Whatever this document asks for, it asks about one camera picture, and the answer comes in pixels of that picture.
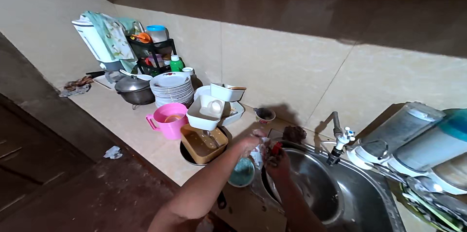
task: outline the teal bowl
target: teal bowl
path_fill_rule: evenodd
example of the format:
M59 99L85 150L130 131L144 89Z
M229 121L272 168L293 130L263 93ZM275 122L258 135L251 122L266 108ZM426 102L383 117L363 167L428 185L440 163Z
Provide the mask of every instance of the teal bowl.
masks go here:
M228 183L234 187L246 187L253 181L254 165L248 158L240 158L230 174Z

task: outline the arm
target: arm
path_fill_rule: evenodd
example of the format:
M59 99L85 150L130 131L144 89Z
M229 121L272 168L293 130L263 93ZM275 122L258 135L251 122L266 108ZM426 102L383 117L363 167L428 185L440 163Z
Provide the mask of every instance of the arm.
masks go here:
M148 232L189 231L196 227L212 208L239 159L259 144L258 137L246 137L199 170L161 207Z
M279 151L280 160L276 167L266 165L281 197L282 207L287 218L287 225L292 232L326 232L323 223L308 207L303 195L290 177L290 160L284 150Z

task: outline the white rectangular dish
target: white rectangular dish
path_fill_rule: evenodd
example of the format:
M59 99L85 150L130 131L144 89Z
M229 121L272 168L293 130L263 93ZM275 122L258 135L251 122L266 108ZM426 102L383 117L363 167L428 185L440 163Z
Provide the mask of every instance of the white rectangular dish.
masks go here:
M237 114L221 119L218 125L226 126L235 121L238 121L240 117L242 117L242 114L245 112L245 108L243 108L243 106L239 102L225 103L223 115L229 115L231 112L235 111L237 112Z
M211 96L226 102L236 102L242 98L245 90L231 90L228 88L235 87L228 84L222 86L222 83L211 83Z
M203 109L207 108L208 103L214 100L219 99L209 95L200 95L196 98L186 113L190 126L207 131L212 131L217 127L217 123L220 121L222 113L220 113L218 117L213 117L202 112ZM222 104L220 109L224 110L225 102L222 100L219 101Z

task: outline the green bottle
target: green bottle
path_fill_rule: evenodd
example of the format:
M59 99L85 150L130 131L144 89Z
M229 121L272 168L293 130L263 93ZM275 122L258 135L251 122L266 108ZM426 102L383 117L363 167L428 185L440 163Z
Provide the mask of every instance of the green bottle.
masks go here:
M171 70L173 72L181 72L183 69L183 62L178 55L171 56Z

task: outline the sink basin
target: sink basin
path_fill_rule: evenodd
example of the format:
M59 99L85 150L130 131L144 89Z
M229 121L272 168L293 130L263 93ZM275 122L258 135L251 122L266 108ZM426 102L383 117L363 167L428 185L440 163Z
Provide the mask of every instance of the sink basin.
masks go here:
M313 156L295 148L284 148L284 151L290 158L290 177L308 206L323 224L335 222L343 212L342 191L326 166ZM263 171L262 175L266 175L274 199L282 203L272 178L266 171Z
M313 146L281 142L292 179L329 232L405 232L385 177L346 160L329 166L327 154ZM265 203L282 209L264 168L255 173L253 187Z

